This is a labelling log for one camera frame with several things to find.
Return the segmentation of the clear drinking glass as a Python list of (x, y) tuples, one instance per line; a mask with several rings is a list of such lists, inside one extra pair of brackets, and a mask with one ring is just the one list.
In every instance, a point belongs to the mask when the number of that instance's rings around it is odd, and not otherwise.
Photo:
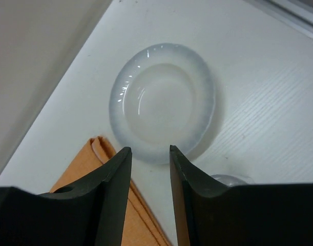
[(213, 174), (211, 177), (228, 187), (249, 185), (254, 183), (250, 177), (241, 175)]

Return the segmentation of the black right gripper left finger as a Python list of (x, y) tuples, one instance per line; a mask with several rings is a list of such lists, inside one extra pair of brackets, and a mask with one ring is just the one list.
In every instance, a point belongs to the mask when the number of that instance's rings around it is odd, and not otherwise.
[(132, 151), (53, 193), (0, 187), (0, 245), (120, 245)]

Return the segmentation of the white ceramic plate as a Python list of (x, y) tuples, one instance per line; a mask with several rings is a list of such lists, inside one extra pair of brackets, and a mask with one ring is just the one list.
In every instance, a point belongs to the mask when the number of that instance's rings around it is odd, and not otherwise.
[(210, 69), (197, 52), (180, 44), (152, 45), (118, 73), (110, 125), (134, 158), (162, 165), (171, 145), (189, 154), (200, 144), (212, 122), (215, 95)]

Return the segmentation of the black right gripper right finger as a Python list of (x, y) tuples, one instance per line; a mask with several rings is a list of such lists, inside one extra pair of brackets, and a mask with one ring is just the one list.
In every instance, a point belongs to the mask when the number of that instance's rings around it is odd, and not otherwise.
[(170, 146), (179, 245), (313, 245), (313, 183), (227, 186)]

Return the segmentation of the orange cloth placemat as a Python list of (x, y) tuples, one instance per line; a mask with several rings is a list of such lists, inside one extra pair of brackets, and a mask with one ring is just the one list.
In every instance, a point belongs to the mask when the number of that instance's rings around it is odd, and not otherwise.
[[(104, 136), (90, 138), (71, 161), (51, 192), (99, 168), (116, 154)], [(133, 181), (130, 182), (122, 245), (171, 245), (159, 222)]]

